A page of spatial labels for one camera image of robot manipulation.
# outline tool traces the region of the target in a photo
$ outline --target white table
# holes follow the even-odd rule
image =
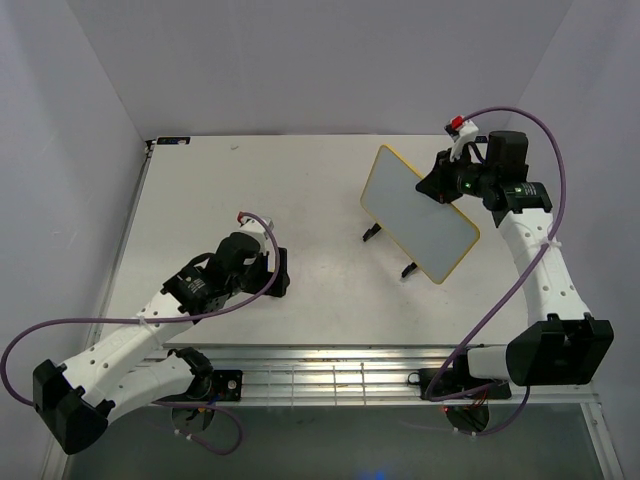
[[[384,232],[362,242],[373,221],[359,198],[384,143],[427,173],[451,142],[446,135],[244,136],[156,146],[107,316],[130,317],[189,259],[214,251],[244,210],[273,218],[289,251],[289,291],[202,321],[178,343],[458,343],[515,281],[511,255],[481,201],[464,198],[456,205],[478,225],[480,241],[442,285],[421,272],[401,281],[410,260],[400,248]],[[518,293],[477,342],[506,343],[526,318]]]
[[[166,358],[171,346],[192,345],[214,368],[243,371],[238,407],[439,408],[419,398],[408,376],[440,366],[513,284],[516,269],[491,215],[478,199],[463,198],[457,205],[480,228],[480,241],[442,285],[420,272],[400,281],[410,261],[400,248],[384,233],[362,242],[373,221],[359,198],[384,143],[426,173],[450,141],[192,137],[189,145],[156,146],[107,315],[138,311],[188,260],[215,249],[236,228],[240,210],[273,218],[278,241],[289,249],[291,286],[282,299],[259,299],[200,322],[150,352],[139,367]],[[526,319],[520,292],[476,342],[507,343],[526,328]],[[511,390],[512,398],[492,405],[519,404],[524,388]],[[536,387],[529,403],[580,404],[605,478],[617,478],[619,465],[591,385]]]

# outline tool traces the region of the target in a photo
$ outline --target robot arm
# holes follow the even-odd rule
[[[571,281],[560,244],[547,239],[551,201],[541,183],[527,182],[526,135],[492,132],[486,160],[478,164],[463,148],[469,140],[462,132],[477,133],[473,122],[457,117],[445,130],[454,147],[438,153],[433,170],[416,190],[440,203],[465,194],[482,198],[520,275],[549,243],[523,285],[529,327],[508,345],[468,349],[465,361],[458,363],[467,370],[462,375],[520,386],[589,383],[613,341],[613,329],[609,321],[593,318]],[[454,156],[454,150],[460,153]]]
[[[498,226],[519,274],[547,241],[551,222],[550,213],[526,209],[508,213]],[[613,341],[613,329],[609,321],[595,320],[580,298],[557,242],[551,242],[523,289],[529,328],[508,345],[468,350],[470,375],[521,386],[589,383]]]
[[[273,275],[268,271],[266,231],[253,219],[240,219],[237,232],[222,240],[216,253],[194,258],[167,280],[137,314],[138,324],[123,325],[60,365],[51,360],[33,372],[34,405],[67,454],[94,443],[109,422],[170,395],[205,398],[213,367],[193,348],[171,351],[167,359],[132,371],[196,321],[154,323],[212,313],[240,292],[256,293]],[[266,295],[282,297],[289,285],[286,249]]]

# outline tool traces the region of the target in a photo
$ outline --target cable tie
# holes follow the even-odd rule
[[[543,245],[549,245],[549,247],[560,248],[560,247],[562,247],[562,242],[559,242],[555,238],[554,239],[550,239],[549,237],[545,237],[542,240],[540,240],[539,242],[535,243],[534,245],[536,245],[538,247],[542,247]]]
[[[158,345],[158,348],[162,348],[162,342],[158,338],[158,335],[156,335],[156,329],[154,329],[151,325],[147,323],[147,320],[145,319],[144,315],[142,314],[138,315],[138,323],[140,324],[141,327],[144,327],[149,331],[151,336],[155,339],[156,344]]]

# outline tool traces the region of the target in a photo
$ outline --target enclosure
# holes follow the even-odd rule
[[[289,249],[290,292],[202,322],[173,342],[246,369],[236,410],[253,437],[236,460],[216,459],[218,472],[242,473],[242,458],[253,455],[263,468],[271,459],[279,478],[313,477],[285,447],[303,455],[323,446],[326,470],[316,472],[325,478],[420,477],[429,468],[464,478],[489,468],[490,455],[502,459],[494,468],[505,476],[637,475],[637,2],[0,5],[3,348],[43,320],[134,315],[176,267],[214,248],[238,211],[255,211],[274,220]],[[615,340],[591,385],[534,389],[513,430],[474,443],[439,440],[398,424],[415,416],[446,425],[406,373],[441,362],[513,283],[515,267],[490,216],[465,198],[459,208],[478,225],[478,244],[442,285],[421,274],[401,282],[402,250],[387,237],[363,246],[372,221],[358,199],[380,145],[426,173],[450,143],[443,126],[494,105],[533,112],[558,138],[568,188],[558,239],[576,288],[595,315],[611,320]],[[477,123],[485,133],[526,132],[529,175],[557,205],[557,167],[542,132],[510,114]],[[145,142],[161,136],[191,143],[149,150]],[[517,294],[477,342],[505,343],[525,326]],[[108,331],[34,334],[11,356],[12,383],[30,396],[38,363],[62,362]],[[86,478],[79,472],[91,468],[91,478],[198,474],[210,461],[194,445],[149,430],[145,422],[164,415],[158,407],[115,423],[68,461],[33,411],[1,395],[2,471],[13,478]],[[511,403],[522,395],[514,388]],[[496,417],[511,403],[496,402]],[[339,426],[342,443],[333,434]],[[269,431],[282,449],[260,450]],[[562,451],[562,439],[572,439],[571,450]],[[154,442],[173,460],[150,464]],[[369,457],[367,448],[383,453]],[[457,448],[469,470],[457,465]],[[345,451],[355,460],[341,457]],[[124,470],[106,469],[114,458],[128,459]]]

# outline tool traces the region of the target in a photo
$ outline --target purple cable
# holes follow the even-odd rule
[[[526,407],[527,401],[529,400],[530,393],[531,393],[531,387],[527,387],[524,392],[524,398],[522,399],[522,402],[520,402],[520,405],[518,405],[518,408],[516,408],[515,411],[511,414],[511,416],[507,418],[504,422],[502,422],[500,425],[496,425],[495,427],[490,428],[489,430],[476,432],[475,436],[486,437],[487,435],[491,435],[492,433],[498,433],[504,430],[505,428],[507,428],[509,425],[511,425],[515,421],[515,419],[518,418],[518,415],[522,413],[522,411],[524,410],[524,407]],[[449,428],[429,427],[427,425],[415,425],[413,423],[402,422],[402,421],[400,422],[400,424],[404,425],[405,427],[413,428],[415,430],[427,430],[430,432],[451,432],[451,429]],[[468,432],[466,430],[458,430],[458,432],[464,435],[474,436],[472,432]]]
[[[267,232],[267,236],[269,237],[269,240],[271,240],[271,244],[273,245],[273,250],[275,254],[274,255],[275,270],[273,272],[273,275],[271,275],[271,278],[269,279],[267,284],[255,295],[252,295],[246,300],[243,300],[242,302],[236,305],[233,305],[231,307],[223,308],[222,310],[218,310],[216,312],[203,313],[201,315],[192,315],[190,317],[154,318],[153,323],[193,322],[195,320],[202,320],[204,318],[210,318],[210,317],[218,317],[220,315],[224,315],[225,313],[235,312],[239,308],[242,308],[245,305],[248,305],[251,302],[255,301],[258,297],[261,297],[267,292],[267,290],[271,288],[273,283],[276,281],[278,271],[280,270],[280,251],[278,250],[278,242],[276,241],[276,237],[273,235],[273,231],[269,228],[269,225],[267,225],[264,222],[264,220],[262,220],[259,216],[254,215],[253,213],[240,212],[240,214],[238,215],[238,218],[242,218],[242,217],[249,217],[254,219],[256,222],[258,222],[262,226],[262,228],[264,228],[265,231]],[[13,348],[18,344],[20,340],[22,340],[24,337],[26,337],[30,333],[40,330],[41,328],[52,327],[54,325],[66,325],[66,324],[81,325],[81,324],[93,324],[93,323],[103,323],[103,324],[110,324],[110,325],[111,324],[138,325],[140,324],[140,320],[135,318],[60,318],[57,320],[47,320],[46,322],[38,323],[36,325],[33,325],[27,328],[23,332],[19,333],[13,340],[11,340],[11,342],[9,342],[4,352],[2,353],[2,358],[0,359],[0,378],[2,378],[2,384],[7,389],[7,392],[9,393],[9,395],[15,398],[18,402],[23,403],[24,405],[27,405],[29,407],[33,407],[32,401],[20,395],[13,388],[13,386],[11,385],[11,382],[9,381],[9,376],[7,374],[7,360],[9,359],[9,354],[11,353]]]
[[[198,445],[203,446],[204,448],[209,450],[211,453],[214,453],[216,455],[230,455],[233,452],[235,452],[238,449],[238,447],[240,447],[240,445],[242,444],[242,441],[244,440],[245,433],[244,433],[244,428],[242,427],[242,422],[240,421],[240,418],[238,418],[238,416],[235,413],[233,413],[231,410],[227,408],[218,407],[216,405],[211,405],[206,403],[180,403],[180,402],[153,402],[153,403],[161,407],[169,407],[169,408],[190,408],[190,409],[206,408],[207,410],[220,412],[223,415],[226,415],[227,417],[229,417],[231,421],[235,424],[238,430],[238,436],[236,437],[236,441],[234,442],[234,444],[231,447],[226,449],[214,447],[209,442],[207,442],[206,440],[203,440],[200,437],[189,434],[189,432],[185,432],[184,430],[177,429],[178,432],[180,432],[180,434],[184,435],[187,438],[190,438],[192,441],[196,442]]]
[[[558,146],[558,142],[556,138],[553,136],[553,133],[551,133],[551,130],[549,130],[549,127],[547,127],[544,124],[544,122],[542,122],[542,120],[540,120],[535,115],[517,107],[500,106],[500,107],[483,108],[482,110],[478,110],[477,112],[473,112],[467,115],[466,117],[464,117],[464,120],[471,120],[472,118],[475,118],[477,116],[483,115],[485,113],[490,113],[490,112],[513,112],[513,113],[522,115],[524,117],[527,117],[528,119],[536,123],[544,131],[544,133],[547,135],[547,138],[549,138],[549,141],[551,142],[551,147],[553,148],[553,152],[556,155],[556,160],[558,162],[558,171],[560,173],[560,205],[558,207],[558,215],[556,217],[556,220],[553,222],[551,229],[549,230],[549,234],[547,235],[547,239],[549,241],[553,240],[553,238],[556,236],[556,233],[558,232],[558,229],[560,228],[560,224],[562,223],[562,217],[564,217],[564,210],[567,202],[567,179],[566,179],[565,169],[564,169],[564,160],[562,159],[562,153],[560,152],[560,147]],[[481,387],[471,388],[469,390],[464,390],[458,393],[442,395],[440,397],[433,396],[433,390],[435,386],[442,379],[442,375],[444,374],[444,372],[446,372],[449,365],[451,365],[453,361],[461,353],[465,351],[465,348],[467,347],[467,345],[471,342],[471,340],[473,340],[473,338],[478,334],[478,332],[480,332],[480,330],[482,330],[485,327],[485,325],[489,323],[489,321],[495,316],[495,314],[498,313],[498,311],[511,299],[511,297],[513,297],[513,295],[520,289],[520,287],[522,287],[522,285],[527,280],[527,278],[529,278],[529,275],[531,275],[531,272],[533,272],[533,270],[538,266],[544,254],[547,253],[547,250],[549,250],[548,243],[540,247],[540,250],[538,251],[536,256],[533,258],[533,260],[531,261],[529,266],[524,270],[524,272],[522,272],[522,274],[520,275],[518,280],[516,280],[513,286],[509,290],[507,290],[507,293],[505,293],[502,296],[502,298],[498,300],[498,302],[487,312],[487,314],[484,317],[482,317],[482,320],[480,320],[478,324],[471,329],[471,331],[467,334],[467,336],[464,337],[464,339],[460,342],[460,344],[453,350],[453,352],[451,352],[449,357],[447,357],[447,359],[444,361],[442,366],[438,369],[434,377],[431,379],[431,382],[429,382],[429,385],[427,386],[426,398],[429,401],[442,402],[445,400],[455,400],[459,398],[464,398],[468,395],[474,395],[474,394],[483,392],[484,390],[487,390],[491,385],[493,385],[489,383]],[[511,415],[511,417],[509,417],[504,423],[502,423],[501,425],[498,425],[497,427],[478,433],[477,435],[490,435],[492,433],[497,433],[503,430],[504,428],[508,427],[509,425],[511,425],[511,423],[513,423],[513,421],[518,417],[518,415],[522,413],[522,410],[524,410],[524,407],[527,404],[527,401],[529,400],[529,393],[530,393],[530,388],[527,387],[525,395],[522,399],[522,403],[515,410],[513,415]]]

